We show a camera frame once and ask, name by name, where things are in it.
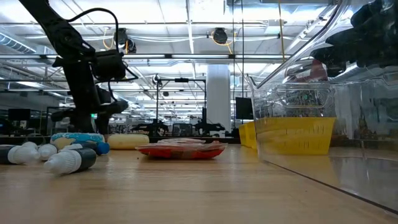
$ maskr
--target white bottle cap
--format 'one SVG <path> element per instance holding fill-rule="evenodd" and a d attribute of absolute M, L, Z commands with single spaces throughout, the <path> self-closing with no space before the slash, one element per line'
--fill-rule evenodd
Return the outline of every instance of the white bottle cap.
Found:
<path fill-rule="evenodd" d="M 22 144 L 22 146 L 33 147 L 33 148 L 35 148 L 37 150 L 37 145 L 34 142 L 25 142 L 24 144 Z"/>
<path fill-rule="evenodd" d="M 71 150 L 71 149 L 81 149 L 83 146 L 81 144 L 71 144 L 69 146 L 65 146 L 63 149 L 60 150 L 60 152 L 64 150 Z"/>
<path fill-rule="evenodd" d="M 13 164 L 37 162 L 39 159 L 40 153 L 33 147 L 16 146 L 8 152 L 8 161 Z"/>
<path fill-rule="evenodd" d="M 65 150 L 50 156 L 44 163 L 44 169 L 53 174 L 70 174 L 79 169 L 81 157 L 79 152 L 74 150 Z"/>
<path fill-rule="evenodd" d="M 54 145 L 45 144 L 43 146 L 40 146 L 37 151 L 40 153 L 40 158 L 43 161 L 46 161 L 47 159 L 49 159 L 50 156 L 57 153 L 57 148 Z"/>

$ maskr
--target clear plastic bin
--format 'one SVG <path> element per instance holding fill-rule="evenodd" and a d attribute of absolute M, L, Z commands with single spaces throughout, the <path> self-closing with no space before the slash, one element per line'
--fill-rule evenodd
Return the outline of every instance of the clear plastic bin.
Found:
<path fill-rule="evenodd" d="M 259 157 L 398 210 L 398 1 L 330 10 L 316 36 L 252 82 Z"/>

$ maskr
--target ceiling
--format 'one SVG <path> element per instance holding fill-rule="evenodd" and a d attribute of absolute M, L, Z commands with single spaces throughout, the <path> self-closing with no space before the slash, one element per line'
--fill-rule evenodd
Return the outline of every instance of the ceiling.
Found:
<path fill-rule="evenodd" d="M 253 77 L 256 82 L 272 73 L 283 62 L 282 54 L 286 54 L 287 58 L 296 52 L 326 24 L 334 9 L 328 6 L 328 2 L 284 1 L 281 5 L 281 23 L 277 1 L 243 0 L 242 5 L 240 0 L 50 0 L 50 5 L 67 19 L 93 7 L 103 7 L 115 13 L 119 27 L 127 29 L 129 38 L 137 46 L 137 55 L 127 55 L 125 61 L 140 78 L 134 83 L 111 84 L 116 95 L 128 100 L 131 105 L 131 108 L 117 116 L 133 115 L 137 119 L 149 119 L 153 117 L 151 110 L 155 108 L 152 83 L 155 75 L 160 78 L 206 79 L 207 65 L 210 63 L 228 65 L 231 80 L 235 76 L 235 86 L 231 81 L 231 99 L 241 96 L 242 91 L 245 97 L 250 97 L 249 85 L 242 81 L 242 73 Z M 106 50 L 112 44 L 114 20 L 105 12 L 92 12 L 73 22 L 72 26 L 97 51 Z M 225 45 L 214 43 L 211 33 L 216 27 L 225 29 L 230 50 Z M 6 42 L 9 39 L 22 44 L 24 51 L 10 46 Z M 14 82 L 3 87 L 29 89 L 26 91 L 48 90 L 60 99 L 62 105 L 72 105 L 72 99 L 66 95 L 68 85 L 62 69 L 51 67 L 52 57 L 43 59 L 35 54 L 26 54 L 29 49 L 35 54 L 55 54 L 41 26 L 22 4 L 17 0 L 2 0 L 0 77 L 4 80 L 30 80 L 29 83 Z M 165 54 L 178 58 L 165 59 Z M 212 54 L 227 56 L 216 57 Z M 228 58 L 229 54 L 241 56 L 234 61 Z M 163 91 L 167 90 L 170 94 L 160 97 L 163 105 L 160 106 L 159 114 L 181 119 L 191 114 L 200 115 L 204 102 L 203 86 L 200 85 L 203 84 L 168 83 Z"/>

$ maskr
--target table surface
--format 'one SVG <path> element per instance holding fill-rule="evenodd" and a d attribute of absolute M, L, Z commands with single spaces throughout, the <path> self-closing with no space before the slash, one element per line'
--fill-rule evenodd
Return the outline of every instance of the table surface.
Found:
<path fill-rule="evenodd" d="M 85 172 L 0 166 L 1 223 L 398 223 L 395 215 L 229 145 L 212 160 L 111 151 Z"/>

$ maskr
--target metal frame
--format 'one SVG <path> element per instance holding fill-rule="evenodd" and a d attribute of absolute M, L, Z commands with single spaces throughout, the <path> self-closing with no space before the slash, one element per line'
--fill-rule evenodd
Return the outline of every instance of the metal frame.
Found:
<path fill-rule="evenodd" d="M 159 118 L 159 92 L 169 83 L 169 82 L 177 82 L 178 80 L 180 80 L 181 78 L 160 78 L 157 80 L 156 82 L 156 122 Z M 206 80 L 197 80 L 197 79 L 189 79 L 189 78 L 183 78 L 185 81 L 187 82 L 194 82 L 196 84 L 198 84 L 197 82 L 203 82 L 205 83 L 205 89 L 203 89 L 202 87 L 200 87 L 200 85 L 198 85 L 200 87 L 200 89 L 205 93 L 205 102 L 204 102 L 204 108 L 206 108 L 206 99 L 207 99 L 207 91 L 206 91 Z M 162 88 L 159 89 L 159 83 L 161 81 L 165 81 L 166 83 L 163 84 Z"/>

